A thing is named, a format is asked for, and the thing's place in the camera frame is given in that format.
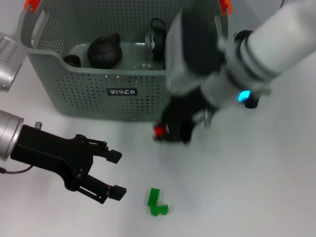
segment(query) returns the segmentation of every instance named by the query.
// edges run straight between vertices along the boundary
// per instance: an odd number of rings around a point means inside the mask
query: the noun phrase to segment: green lego piece
[[[159,189],[151,189],[147,206],[157,206],[159,192]]]
[[[153,216],[158,216],[158,214],[161,215],[166,215],[169,212],[169,207],[168,205],[163,205],[163,206],[151,206],[150,207],[150,213]]]

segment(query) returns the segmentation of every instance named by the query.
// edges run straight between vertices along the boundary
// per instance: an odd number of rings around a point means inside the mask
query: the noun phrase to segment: white table surface
[[[127,193],[102,205],[39,168],[0,175],[0,236],[315,237],[315,61],[313,55],[273,83],[257,110],[222,111],[211,130],[195,131],[190,146],[172,146],[152,140],[151,123],[60,114],[26,59],[10,92],[0,93],[0,109],[61,137],[107,141],[122,159],[115,165],[95,158],[90,174]],[[151,187],[161,189],[168,215],[149,214]]]

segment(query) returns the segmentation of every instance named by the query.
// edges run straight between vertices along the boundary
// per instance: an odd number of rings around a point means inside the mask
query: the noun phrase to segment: blue led light
[[[244,102],[245,100],[247,100],[250,96],[250,90],[245,90],[242,93],[240,93],[238,101],[239,102]]]

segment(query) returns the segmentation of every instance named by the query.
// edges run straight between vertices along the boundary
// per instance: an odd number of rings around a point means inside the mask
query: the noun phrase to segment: gray plastic basket
[[[217,0],[202,1],[210,5],[205,12],[211,16],[210,28],[216,30],[212,26],[217,14],[227,34],[227,22]],[[87,44],[114,32],[120,34],[123,44],[141,45],[152,18],[162,18],[169,28],[180,9],[191,3],[191,0],[41,0],[33,13],[30,5],[22,11],[16,40],[29,48],[28,57],[61,113],[96,119],[155,121],[169,101],[164,70],[74,68],[62,57],[75,52],[83,60]],[[33,30],[43,11],[44,18],[32,43]],[[122,60],[127,65],[141,63],[143,48],[126,49],[123,48]],[[137,95],[109,96],[109,88],[121,90],[119,93],[136,88]]]

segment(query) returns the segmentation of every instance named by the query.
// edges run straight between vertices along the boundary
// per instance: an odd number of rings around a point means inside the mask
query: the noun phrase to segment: basket label
[[[106,88],[109,96],[133,96],[138,95],[137,88]]]

